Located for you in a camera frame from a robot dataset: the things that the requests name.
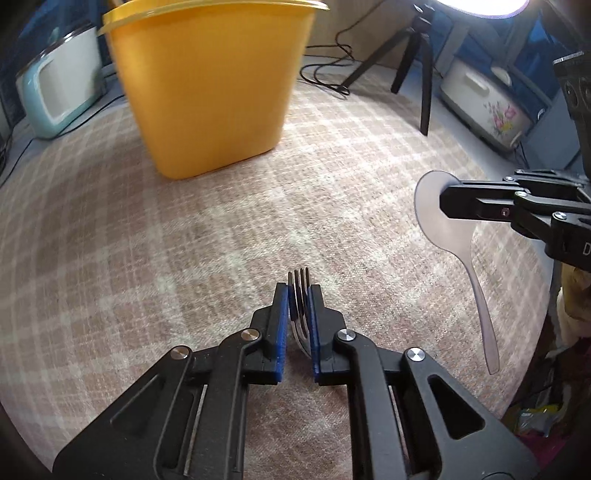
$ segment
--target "tripod leg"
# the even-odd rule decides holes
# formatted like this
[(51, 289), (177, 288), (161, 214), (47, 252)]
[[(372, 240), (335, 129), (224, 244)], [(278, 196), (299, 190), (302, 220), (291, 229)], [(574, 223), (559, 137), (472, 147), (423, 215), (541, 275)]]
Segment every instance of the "tripod leg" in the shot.
[(400, 62), (400, 66), (398, 67), (398, 71), (396, 72), (396, 78), (392, 84), (392, 88), (390, 91), (392, 93), (398, 93), (400, 91), (400, 87), (406, 75), (408, 75), (408, 71), (410, 70), (411, 65), (413, 64), (414, 58), (417, 56), (418, 49), (421, 47), (421, 34), (413, 33), (408, 40), (408, 45), (406, 50), (404, 50), (404, 56), (402, 57), (402, 61)]
[(423, 46), (423, 101), (421, 103), (421, 133), (427, 136), (429, 133), (429, 120), (431, 118), (431, 93), (433, 90), (433, 50), (427, 34), (421, 35)]
[(374, 51), (367, 60), (359, 65), (359, 67), (357, 67), (357, 69), (351, 75), (349, 75), (343, 83), (340, 84), (339, 89), (349, 87), (349, 85), (351, 85), (355, 80), (367, 72), (370, 67), (375, 65), (379, 59), (386, 55), (400, 42), (402, 42), (402, 40), (404, 40), (406, 37), (410, 36), (413, 32), (414, 30), (412, 28), (406, 28), (396, 32), (394, 36), (389, 38), (380, 48)]

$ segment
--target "beige carpet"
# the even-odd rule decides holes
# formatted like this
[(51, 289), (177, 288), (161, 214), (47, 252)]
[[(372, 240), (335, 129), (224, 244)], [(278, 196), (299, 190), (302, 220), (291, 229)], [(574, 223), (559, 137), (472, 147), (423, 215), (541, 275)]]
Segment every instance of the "beige carpet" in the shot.
[[(414, 217), (432, 169), (482, 179), (436, 121), (367, 77), (347, 100), (297, 83), (281, 144), (169, 181), (128, 108), (61, 140), (0, 190), (0, 400), (34, 452), (57, 452), (168, 348), (217, 345), (310, 267), (329, 307), (379, 346), (420, 345), (500, 415), (547, 306), (541, 265), (507, 225), (475, 233), (501, 372), (486, 372), (462, 265)], [(350, 478), (342, 388), (317, 388), (289, 341), (284, 382), (249, 399), (248, 479)]]

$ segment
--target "metal screw head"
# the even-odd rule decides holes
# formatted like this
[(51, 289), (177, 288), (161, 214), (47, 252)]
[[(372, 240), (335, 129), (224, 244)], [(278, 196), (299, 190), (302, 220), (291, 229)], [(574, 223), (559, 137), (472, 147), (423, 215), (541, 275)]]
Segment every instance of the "metal screw head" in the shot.
[(344, 342), (350, 342), (351, 340), (355, 340), (357, 334), (353, 330), (349, 330), (348, 328), (343, 328), (336, 332), (336, 336), (339, 337)]
[(253, 340), (256, 340), (257, 338), (259, 338), (260, 333), (258, 332), (258, 330), (254, 329), (254, 328), (247, 328), (246, 330), (242, 331), (240, 336), (242, 337), (242, 340), (246, 340), (247, 342), (252, 342)]
[(419, 347), (414, 346), (407, 350), (407, 357), (409, 357), (413, 362), (422, 362), (425, 360), (425, 352), (423, 352)]
[(170, 351), (173, 360), (184, 360), (189, 356), (189, 349), (184, 345), (176, 346)]

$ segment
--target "tripod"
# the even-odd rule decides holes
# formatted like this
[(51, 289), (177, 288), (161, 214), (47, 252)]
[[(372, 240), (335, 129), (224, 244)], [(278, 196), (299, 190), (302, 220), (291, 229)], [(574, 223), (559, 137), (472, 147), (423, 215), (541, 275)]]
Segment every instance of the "tripod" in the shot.
[(419, 48), (422, 46), (423, 57), (423, 101), (421, 103), (421, 133), (427, 136), (429, 132), (429, 119), (431, 117), (431, 91), (433, 90), (433, 50), (431, 49), (431, 42), (429, 41), (429, 31), (431, 30), (431, 22), (435, 10), (429, 5), (414, 5), (417, 10), (413, 18), (411, 26), (403, 30), (397, 31), (391, 38), (389, 38), (380, 48), (374, 51), (367, 60), (365, 60), (357, 69), (349, 75), (345, 81), (338, 87), (341, 90), (347, 89), (355, 80), (361, 77), (371, 66), (379, 62), (379, 60), (392, 50), (396, 45), (408, 37), (408, 45), (404, 51), (404, 56), (400, 62), (400, 67), (396, 72), (396, 78), (392, 84), (390, 91), (398, 93), (408, 71), (410, 70), (413, 60), (418, 54)]

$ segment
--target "yellow plastic bin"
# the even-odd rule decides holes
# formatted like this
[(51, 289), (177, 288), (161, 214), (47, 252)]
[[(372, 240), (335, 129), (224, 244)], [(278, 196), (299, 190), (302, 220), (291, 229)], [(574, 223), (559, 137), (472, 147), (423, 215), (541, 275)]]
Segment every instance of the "yellow plastic bin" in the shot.
[(313, 0), (131, 0), (103, 17), (158, 170), (186, 179), (279, 143)]

